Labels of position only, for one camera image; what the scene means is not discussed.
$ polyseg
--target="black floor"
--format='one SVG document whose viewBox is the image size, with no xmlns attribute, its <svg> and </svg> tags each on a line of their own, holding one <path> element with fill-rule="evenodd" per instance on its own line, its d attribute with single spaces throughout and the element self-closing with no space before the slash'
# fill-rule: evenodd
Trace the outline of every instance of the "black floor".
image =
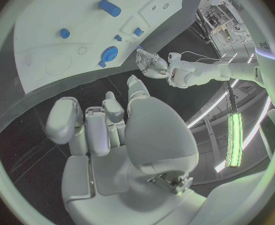
<svg viewBox="0 0 275 225">
<path fill-rule="evenodd" d="M 166 60 L 169 52 L 181 53 L 186 50 L 212 58 L 216 57 L 210 46 L 189 29 L 165 46 L 159 55 Z M 183 60 L 191 62 L 198 58 L 190 53 L 182 56 Z M 64 208 L 61 195 L 63 170 L 71 155 L 69 146 L 67 144 L 57 145 L 45 134 L 45 124 L 52 106 L 61 97 L 75 97 L 84 111 L 91 106 L 101 106 L 105 93 L 112 91 L 126 110 L 128 103 L 126 82 L 131 74 L 144 82 L 153 97 L 169 104 L 185 121 L 206 104 L 222 85 L 221 82 L 210 81 L 205 85 L 180 89 L 169 86 L 165 79 L 147 78 L 139 70 L 135 70 L 98 79 L 95 82 L 64 91 L 41 102 L 15 119 L 0 134 L 1 161 L 20 193 L 53 223 L 73 224 Z M 1 224 L 6 224 L 4 220 L 0 219 L 0 221 Z M 18 224 L 17 220 L 14 221 L 15 223 L 13 221 L 11 219 L 7 224 Z"/>
</svg>

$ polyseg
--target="white surface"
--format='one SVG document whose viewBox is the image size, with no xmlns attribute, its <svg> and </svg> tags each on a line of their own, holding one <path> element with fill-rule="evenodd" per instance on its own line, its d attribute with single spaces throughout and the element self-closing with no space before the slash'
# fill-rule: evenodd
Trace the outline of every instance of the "white surface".
<svg viewBox="0 0 275 225">
<path fill-rule="evenodd" d="M 182 0 L 108 0 L 121 8 L 112 17 L 98 8 L 101 0 L 33 0 L 14 28 L 14 55 L 25 93 L 46 84 L 103 69 L 102 52 L 118 48 L 106 68 L 119 67 L 161 23 L 182 8 Z M 133 34 L 140 27 L 144 33 Z M 61 38 L 66 28 L 70 36 Z M 114 37 L 119 34 L 122 42 Z"/>
</svg>

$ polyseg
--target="green light bar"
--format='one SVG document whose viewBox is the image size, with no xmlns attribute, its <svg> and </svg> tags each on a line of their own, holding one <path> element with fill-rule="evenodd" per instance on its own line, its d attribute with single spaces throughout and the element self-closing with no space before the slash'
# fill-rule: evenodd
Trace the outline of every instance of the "green light bar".
<svg viewBox="0 0 275 225">
<path fill-rule="evenodd" d="M 228 147 L 225 166 L 239 168 L 243 151 L 243 128 L 241 114 L 228 115 Z"/>
</svg>

